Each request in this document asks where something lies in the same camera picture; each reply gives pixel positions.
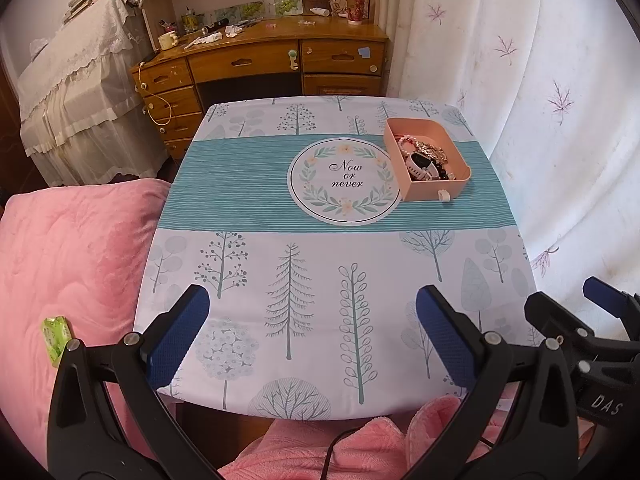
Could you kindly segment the pink box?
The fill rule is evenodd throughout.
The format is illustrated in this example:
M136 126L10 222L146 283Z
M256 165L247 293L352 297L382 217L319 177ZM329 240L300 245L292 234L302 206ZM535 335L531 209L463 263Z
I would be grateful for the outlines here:
M457 198L472 177L454 141L431 119L386 120L384 143L404 202Z

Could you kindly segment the pink quilt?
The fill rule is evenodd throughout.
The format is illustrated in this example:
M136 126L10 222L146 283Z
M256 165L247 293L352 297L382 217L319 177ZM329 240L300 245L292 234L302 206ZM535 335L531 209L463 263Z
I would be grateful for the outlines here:
M134 327L170 185L140 179L12 196L1 217L1 411L40 465L56 369L41 325L62 316L88 346Z

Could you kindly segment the tree print tablecloth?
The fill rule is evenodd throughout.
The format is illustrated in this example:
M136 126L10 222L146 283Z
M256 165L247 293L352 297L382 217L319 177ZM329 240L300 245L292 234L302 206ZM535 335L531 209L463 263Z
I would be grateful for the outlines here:
M460 196L402 199L383 139L402 118L446 131L472 171ZM349 419L463 396L416 317L425 285L482 332L540 341L502 186L460 110L424 100L209 107L160 215L136 330L192 284L208 318L164 393L238 414Z

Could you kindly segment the white lace furniture cover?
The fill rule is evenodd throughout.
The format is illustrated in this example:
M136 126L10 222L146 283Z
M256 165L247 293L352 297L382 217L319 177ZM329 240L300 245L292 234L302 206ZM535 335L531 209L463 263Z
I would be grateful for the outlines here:
M96 0L18 78L21 140L50 186L155 177L167 152L130 72L148 55L142 0Z

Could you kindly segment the red patterned cup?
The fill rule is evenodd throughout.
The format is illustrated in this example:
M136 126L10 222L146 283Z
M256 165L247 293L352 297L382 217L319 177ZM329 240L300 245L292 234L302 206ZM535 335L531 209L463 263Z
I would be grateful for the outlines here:
M360 25L364 20L367 0L347 0L347 21L349 25Z

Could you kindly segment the white floral curtain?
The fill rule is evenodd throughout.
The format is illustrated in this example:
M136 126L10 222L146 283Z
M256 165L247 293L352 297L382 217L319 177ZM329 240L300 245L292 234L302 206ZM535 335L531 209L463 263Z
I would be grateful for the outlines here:
M461 110L539 289L602 337L595 276L639 288L639 41L615 0L372 0L387 92Z

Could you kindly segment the wooden desk with drawers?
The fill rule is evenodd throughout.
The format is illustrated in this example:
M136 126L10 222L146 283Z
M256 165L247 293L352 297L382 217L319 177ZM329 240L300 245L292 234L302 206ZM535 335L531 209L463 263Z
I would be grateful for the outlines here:
M130 70L169 156L183 159L206 110L285 96L382 96L387 37L344 18L277 18L238 36L180 40Z

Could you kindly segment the green snack packet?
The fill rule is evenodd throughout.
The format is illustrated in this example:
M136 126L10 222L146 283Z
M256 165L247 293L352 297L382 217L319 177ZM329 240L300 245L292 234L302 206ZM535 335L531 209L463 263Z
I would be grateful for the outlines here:
M53 367L58 367L66 344L74 338L70 323L64 316L45 318L41 323L41 333L49 360Z

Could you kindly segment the pink smart watch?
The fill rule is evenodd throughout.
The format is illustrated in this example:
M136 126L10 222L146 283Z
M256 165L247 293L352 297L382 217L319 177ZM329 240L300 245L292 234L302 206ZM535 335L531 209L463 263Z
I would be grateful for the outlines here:
M412 180L431 181L439 180L439 168L434 159L420 152L411 153L405 160L408 173Z

